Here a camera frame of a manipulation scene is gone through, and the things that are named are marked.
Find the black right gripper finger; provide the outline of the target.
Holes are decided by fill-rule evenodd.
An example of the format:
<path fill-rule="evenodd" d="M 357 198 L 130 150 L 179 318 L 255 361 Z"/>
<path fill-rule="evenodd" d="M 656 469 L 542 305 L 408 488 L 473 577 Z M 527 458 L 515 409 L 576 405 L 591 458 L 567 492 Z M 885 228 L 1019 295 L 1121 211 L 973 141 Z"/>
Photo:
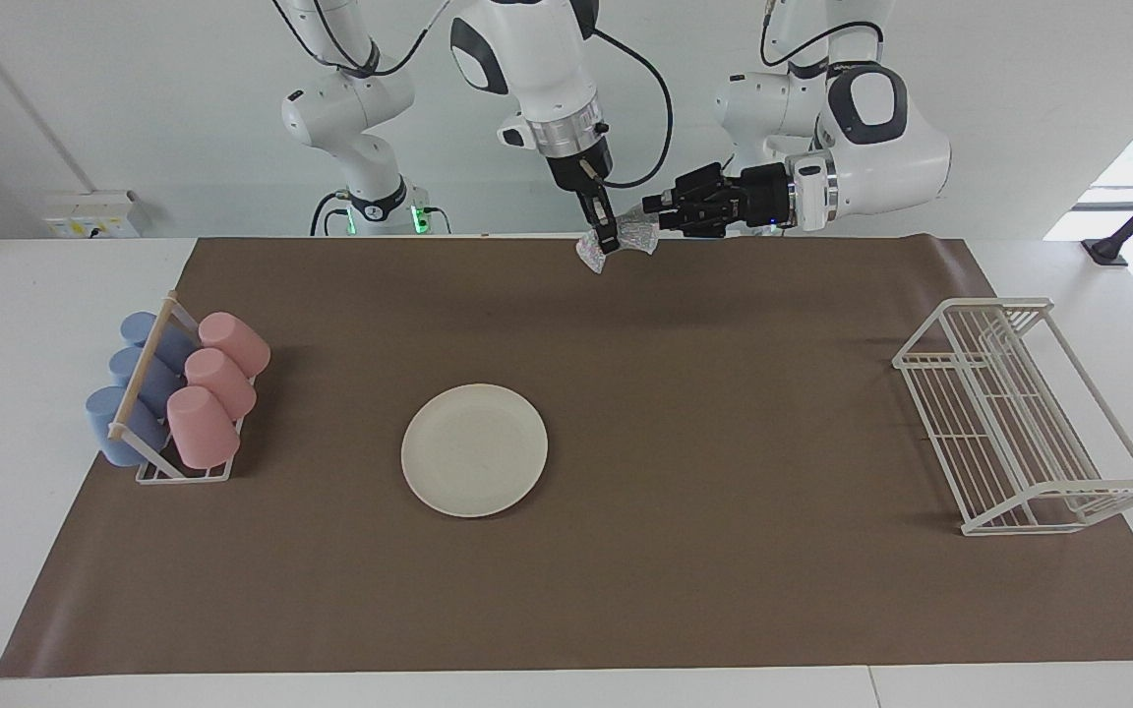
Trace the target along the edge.
<path fill-rule="evenodd" d="M 608 191 L 598 187 L 594 196 L 595 272 L 600 273 L 607 257 L 620 249 L 617 219 L 610 202 Z"/>
<path fill-rule="evenodd" d="M 588 220 L 595 241 L 599 248 L 610 247 L 610 197 L 606 190 L 578 190 L 576 197 L 579 201 L 585 219 Z"/>

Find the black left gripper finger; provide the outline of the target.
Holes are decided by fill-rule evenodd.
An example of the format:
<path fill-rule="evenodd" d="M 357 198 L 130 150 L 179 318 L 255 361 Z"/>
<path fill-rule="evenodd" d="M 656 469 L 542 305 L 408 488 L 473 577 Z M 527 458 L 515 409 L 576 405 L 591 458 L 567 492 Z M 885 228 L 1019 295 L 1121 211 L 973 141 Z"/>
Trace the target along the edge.
<path fill-rule="evenodd" d="M 666 206 L 723 205 L 736 196 L 736 189 L 723 164 L 697 167 L 680 174 L 673 187 L 665 191 Z"/>
<path fill-rule="evenodd" d="M 719 239 L 730 224 L 727 202 L 661 194 L 644 198 L 642 211 L 655 217 L 658 229 L 675 230 L 687 238 Z"/>

